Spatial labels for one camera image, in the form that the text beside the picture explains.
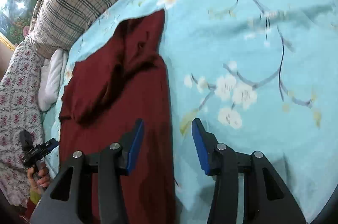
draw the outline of blanket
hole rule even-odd
[[[41,65],[38,63],[40,61],[40,57],[38,55],[50,59],[50,57],[58,48],[69,50],[73,43],[81,36],[81,34],[83,34],[91,26],[91,24],[116,1],[117,0],[38,0],[33,12],[33,19],[30,27],[33,30],[29,37],[25,39],[23,45],[19,47],[20,52],[13,55],[13,59],[18,57],[18,59],[14,60],[16,64],[12,68],[8,69],[8,74],[4,77],[3,82],[0,84],[0,93],[4,94],[4,97],[6,97],[6,105],[9,105],[12,102],[14,103],[14,105],[10,105],[2,109],[0,116],[6,119],[6,129],[3,130],[3,134],[1,133],[0,137],[4,136],[6,139],[16,137],[15,135],[17,134],[17,125],[14,123],[14,119],[11,119],[13,120],[13,123],[12,121],[9,122],[8,116],[12,115],[12,109],[17,108],[18,105],[15,104],[14,101],[21,95],[22,90],[30,89],[30,84],[35,81],[38,85],[40,83],[40,67],[43,65],[43,62]],[[32,72],[33,76],[30,75],[31,71],[26,74],[25,79],[21,81],[22,87],[18,92],[15,92],[14,90],[16,89],[16,86],[14,86],[14,82],[11,80],[11,78],[13,76],[16,77],[17,72],[18,74],[22,75],[20,70],[22,70],[24,66],[28,64],[23,62],[21,59],[21,54],[24,53],[24,50],[30,51],[29,53],[31,53],[31,61],[34,63],[30,63],[29,66],[34,67],[34,72]],[[35,101],[35,91],[29,90],[26,93],[34,96]],[[35,107],[32,107],[32,105],[35,105],[35,102],[31,104],[30,100],[23,100],[22,103],[23,104],[19,105],[21,108],[29,108],[31,110]],[[40,118],[40,113],[35,108],[33,112],[34,113],[32,113],[32,116],[35,116],[34,120],[36,118],[36,121],[34,121],[36,126],[30,127],[30,130],[33,133],[38,132],[37,139],[41,140],[43,134],[41,122],[43,122],[44,118]],[[52,124],[53,122],[48,125],[48,132],[45,133],[46,140],[50,139],[49,127]],[[8,146],[8,144],[4,145],[6,146],[3,148],[6,150],[6,156],[4,156],[5,161],[17,161],[18,156],[16,150],[19,149],[17,144],[17,141],[13,143],[13,145],[16,145],[16,149],[13,150],[13,153],[8,153],[10,150],[12,150],[12,146]],[[58,165],[58,163],[50,165],[52,176],[57,173]],[[17,176],[15,178],[9,178],[2,175],[3,181],[12,181],[12,183],[10,183],[11,188],[15,188],[15,190],[10,190],[10,188],[8,188],[7,191],[5,189],[8,187],[9,182],[3,182],[5,186],[0,186],[2,187],[5,195],[6,193],[11,192],[11,197],[8,197],[10,203],[16,205],[25,204],[25,197],[28,195],[28,188],[27,186],[20,185],[27,185],[26,177],[23,174],[16,175]]]
[[[214,190],[191,136],[191,120],[199,117],[207,131],[234,150],[261,150],[310,223],[338,180],[332,168],[338,146],[337,4],[119,0],[73,45],[66,70],[71,73],[75,62],[104,46],[120,21],[165,7],[159,54],[168,69],[180,222],[206,223]],[[59,100],[56,116],[61,105]],[[59,126],[56,118],[54,137]],[[56,155],[51,154],[53,166]]]

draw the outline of gold picture frame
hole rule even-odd
[[[5,44],[10,50],[15,50],[15,45],[13,45],[1,32],[0,32],[0,42]]]

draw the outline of finger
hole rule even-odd
[[[49,181],[50,181],[49,176],[44,176],[44,177],[42,177],[41,179],[39,179],[39,180],[37,181],[37,183],[38,183],[39,185],[42,185],[43,183],[46,183],[46,182],[49,182]]]
[[[29,168],[27,170],[27,176],[29,180],[33,179],[33,173],[34,173],[34,168]]]
[[[40,177],[43,177],[43,176],[45,176],[45,175],[47,175],[47,174],[49,174],[49,169],[48,168],[43,168],[43,169],[41,169],[41,170],[39,170],[39,173],[38,173],[38,175],[40,176]]]
[[[49,185],[50,185],[50,182],[46,182],[46,183],[43,183],[43,184],[41,185],[41,187],[47,188]]]
[[[30,186],[32,187],[32,189],[33,189],[34,191],[36,191],[36,190],[38,189],[38,186],[37,186],[37,184],[35,183],[34,178],[33,178],[33,177],[30,178],[30,179],[28,179],[28,181],[29,181]]]

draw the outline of metal screw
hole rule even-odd
[[[73,157],[74,158],[79,158],[79,157],[81,157],[82,156],[82,152],[81,151],[75,151],[74,153],[73,153]]]
[[[120,144],[119,143],[113,143],[113,144],[110,145],[110,148],[112,150],[117,150],[117,149],[120,148]]]
[[[262,157],[263,157],[263,153],[260,152],[260,151],[255,151],[253,154],[254,154],[254,156],[257,157],[257,158],[262,158]]]
[[[226,149],[226,144],[223,144],[223,143],[218,143],[216,145],[216,148],[220,151],[224,151]]]

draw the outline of white cloth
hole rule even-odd
[[[38,91],[38,105],[41,111],[48,111],[50,108],[50,104],[48,104],[45,101],[46,85],[47,85],[49,71],[50,71],[50,61],[46,59],[45,65],[41,67],[41,81],[40,81],[40,88]]]
[[[62,63],[62,69],[61,69],[60,87],[62,86],[64,77],[65,77],[65,66],[67,64],[67,61],[68,61],[68,52],[63,51],[63,63]]]
[[[63,83],[67,60],[68,53],[62,49],[57,49],[50,61],[45,60],[45,65],[41,68],[41,82],[38,91],[38,104],[41,111],[49,110],[56,102],[60,85]]]

